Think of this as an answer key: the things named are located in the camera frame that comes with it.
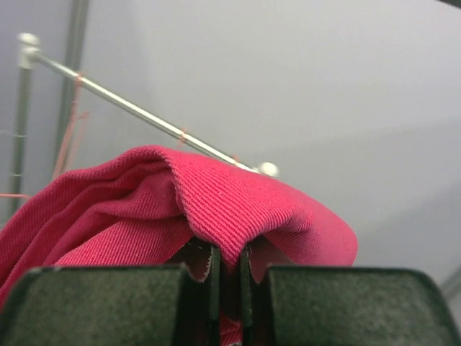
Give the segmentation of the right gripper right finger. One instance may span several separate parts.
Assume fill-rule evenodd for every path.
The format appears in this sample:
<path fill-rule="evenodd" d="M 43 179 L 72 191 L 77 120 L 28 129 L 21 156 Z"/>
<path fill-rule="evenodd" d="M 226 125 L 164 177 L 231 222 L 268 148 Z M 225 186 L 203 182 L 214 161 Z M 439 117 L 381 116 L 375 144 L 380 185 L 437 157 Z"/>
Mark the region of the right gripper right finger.
<path fill-rule="evenodd" d="M 435 282 L 407 269 L 257 265 L 241 253 L 244 345 L 458 345 Z"/>

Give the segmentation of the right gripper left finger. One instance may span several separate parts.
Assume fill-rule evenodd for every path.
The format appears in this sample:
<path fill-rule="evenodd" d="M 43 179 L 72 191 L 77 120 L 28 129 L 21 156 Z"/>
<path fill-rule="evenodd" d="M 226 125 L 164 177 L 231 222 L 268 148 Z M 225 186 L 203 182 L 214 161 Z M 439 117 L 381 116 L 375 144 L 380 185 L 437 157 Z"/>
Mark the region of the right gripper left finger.
<path fill-rule="evenodd" d="M 220 253 L 189 241 L 163 265 L 41 267 L 14 286 L 3 345 L 218 345 Z"/>

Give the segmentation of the magenta trousers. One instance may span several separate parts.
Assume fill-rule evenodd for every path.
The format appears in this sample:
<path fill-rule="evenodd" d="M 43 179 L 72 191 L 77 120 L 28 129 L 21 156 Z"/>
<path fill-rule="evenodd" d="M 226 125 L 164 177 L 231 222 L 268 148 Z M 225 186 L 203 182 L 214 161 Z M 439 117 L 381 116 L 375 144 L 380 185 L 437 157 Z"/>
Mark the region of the magenta trousers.
<path fill-rule="evenodd" d="M 66 172 L 1 230 L 1 297 L 41 266 L 161 264 L 192 237 L 216 245 L 231 274 L 265 235 L 299 265 L 350 266 L 357 238 L 334 212 L 278 180 L 199 154 L 132 148 Z"/>

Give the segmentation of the silver clothes rack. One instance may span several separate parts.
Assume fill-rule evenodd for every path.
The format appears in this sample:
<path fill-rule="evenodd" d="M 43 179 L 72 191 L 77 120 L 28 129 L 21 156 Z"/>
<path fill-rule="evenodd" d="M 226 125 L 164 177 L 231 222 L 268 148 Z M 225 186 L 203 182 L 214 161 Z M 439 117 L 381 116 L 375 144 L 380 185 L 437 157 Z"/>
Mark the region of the silver clothes rack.
<path fill-rule="evenodd" d="M 36 63 L 39 63 L 52 71 L 56 72 L 57 74 L 66 77 L 67 79 L 72 79 L 75 81 L 77 77 L 76 71 L 71 70 L 70 68 L 58 63 L 47 57 L 42 50 L 40 49 L 40 39 L 31 33 L 21 33 L 18 35 L 19 41 L 19 58 L 18 58 L 18 66 L 19 72 L 22 68 L 33 70 Z M 143 120 L 144 122 L 158 128 L 162 132 L 179 139 L 179 134 L 181 133 L 181 129 L 172 125 L 171 123 L 155 116 L 154 114 L 144 110 L 143 108 L 133 104 L 132 102 L 123 99 L 121 96 L 105 89 L 103 86 L 95 83 L 94 81 L 83 77 L 83 86 L 84 89 L 90 91 L 91 93 L 101 97 L 102 99 L 110 102 L 111 104 L 119 107 L 120 109 L 130 113 L 131 115 Z M 30 112 L 30 97 L 29 101 L 29 110 L 27 114 L 27 123 L 28 117 Z M 250 172 L 256 172 L 259 174 L 266 175 L 268 177 L 277 177 L 279 174 L 278 167 L 270 162 L 264 162 L 260 164 L 258 167 L 250 167 L 236 158 L 225 154 L 224 152 L 214 148 L 213 146 L 206 144 L 205 142 L 201 141 L 200 139 L 194 137 L 191 134 L 187 133 L 187 144 L 189 147 L 196 149 L 197 151 L 219 159 L 221 161 L 227 162 L 235 167 L 240 169 L 245 169 Z M 24 171 L 24 153 L 23 153 L 23 169 Z M 20 200 L 13 200 L 9 199 L 9 215 L 13 215 L 20 206 Z"/>

